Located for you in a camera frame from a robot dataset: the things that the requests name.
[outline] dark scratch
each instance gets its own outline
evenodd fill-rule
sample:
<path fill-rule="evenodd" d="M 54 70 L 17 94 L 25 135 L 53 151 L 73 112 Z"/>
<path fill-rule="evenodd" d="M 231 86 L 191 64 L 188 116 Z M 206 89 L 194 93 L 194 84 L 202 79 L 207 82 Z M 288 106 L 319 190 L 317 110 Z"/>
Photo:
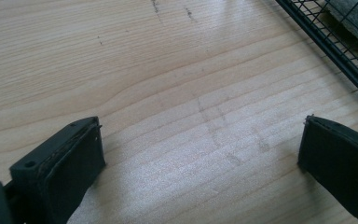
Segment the dark scratch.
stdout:
<path fill-rule="evenodd" d="M 156 1 L 156 0 L 151 0 L 151 1 L 152 1 L 152 4 L 153 4 L 153 8 L 155 9 L 155 13 L 156 13 L 156 15 L 158 17 L 158 20 L 159 20 L 159 22 L 162 23 L 161 18 L 159 17 L 159 8 L 158 8 L 159 2 Z"/>

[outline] wood grain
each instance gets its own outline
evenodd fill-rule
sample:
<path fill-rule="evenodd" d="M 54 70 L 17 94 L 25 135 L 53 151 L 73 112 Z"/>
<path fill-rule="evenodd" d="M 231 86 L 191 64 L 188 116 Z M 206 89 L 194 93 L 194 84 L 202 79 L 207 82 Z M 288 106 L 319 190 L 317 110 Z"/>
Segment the wood grain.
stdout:
<path fill-rule="evenodd" d="M 273 0 L 0 1 L 0 180 L 99 116 L 108 166 L 69 223 L 357 223 L 296 166 L 358 91 Z"/>

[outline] scuff mark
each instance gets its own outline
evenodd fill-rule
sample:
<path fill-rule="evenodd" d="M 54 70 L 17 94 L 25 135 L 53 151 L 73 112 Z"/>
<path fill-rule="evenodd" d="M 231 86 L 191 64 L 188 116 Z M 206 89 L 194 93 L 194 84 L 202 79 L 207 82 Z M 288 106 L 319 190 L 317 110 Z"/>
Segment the scuff mark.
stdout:
<path fill-rule="evenodd" d="M 243 161 L 238 158 L 237 156 L 231 154 L 231 153 L 228 153 L 226 155 L 227 159 L 229 162 L 231 162 L 232 164 L 236 165 L 236 166 L 241 166 L 243 164 Z"/>
<path fill-rule="evenodd" d="M 188 7 L 185 7 L 185 11 L 187 12 L 187 16 L 194 22 L 197 22 L 196 19 L 193 17 L 193 13 L 188 9 Z"/>
<path fill-rule="evenodd" d="M 100 40 L 100 37 L 98 36 L 98 40 L 100 41 L 101 46 L 103 45 L 103 42 Z"/>
<path fill-rule="evenodd" d="M 199 113 L 201 114 L 202 121 L 206 125 L 206 128 L 208 129 L 208 133 L 212 138 L 213 144 L 216 148 L 221 148 L 222 144 L 218 140 L 217 130 L 218 127 L 211 123 L 211 120 L 208 118 L 207 114 L 205 113 L 205 108 L 201 105 L 200 98 L 197 97 L 197 105 L 199 108 Z"/>

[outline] black wire mesh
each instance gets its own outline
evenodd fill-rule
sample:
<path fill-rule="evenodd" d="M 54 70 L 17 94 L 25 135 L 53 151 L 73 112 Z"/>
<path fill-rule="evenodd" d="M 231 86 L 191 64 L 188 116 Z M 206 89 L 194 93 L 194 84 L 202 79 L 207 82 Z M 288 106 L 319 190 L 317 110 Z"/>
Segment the black wire mesh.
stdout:
<path fill-rule="evenodd" d="M 358 0 L 276 1 L 358 88 Z"/>

